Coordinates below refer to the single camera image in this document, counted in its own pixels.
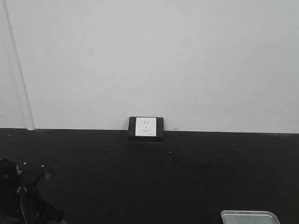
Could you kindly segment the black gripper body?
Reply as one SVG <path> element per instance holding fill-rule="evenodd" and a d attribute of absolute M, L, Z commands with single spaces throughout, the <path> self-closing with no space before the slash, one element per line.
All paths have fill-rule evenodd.
<path fill-rule="evenodd" d="M 52 168 L 0 160 L 0 222 L 2 224 L 63 224 L 64 212 L 42 199 L 37 187 Z"/>

